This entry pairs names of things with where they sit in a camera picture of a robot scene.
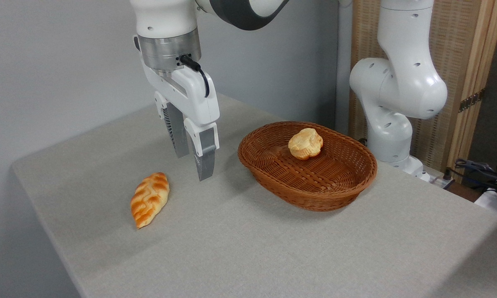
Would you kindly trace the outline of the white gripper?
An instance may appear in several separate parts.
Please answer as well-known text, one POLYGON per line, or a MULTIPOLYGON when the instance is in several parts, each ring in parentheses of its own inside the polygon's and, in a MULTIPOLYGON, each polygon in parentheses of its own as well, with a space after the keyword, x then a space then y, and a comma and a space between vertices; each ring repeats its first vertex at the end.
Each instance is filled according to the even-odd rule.
POLYGON ((187 132, 193 147, 199 181, 212 177, 216 150, 220 147, 215 123, 220 117, 220 111, 210 75, 205 74, 209 84, 209 94, 206 97, 201 73, 184 66, 174 70, 170 77, 164 77, 146 66, 143 58, 141 64, 148 82, 158 91, 154 93, 154 100, 177 158, 189 154, 187 132))

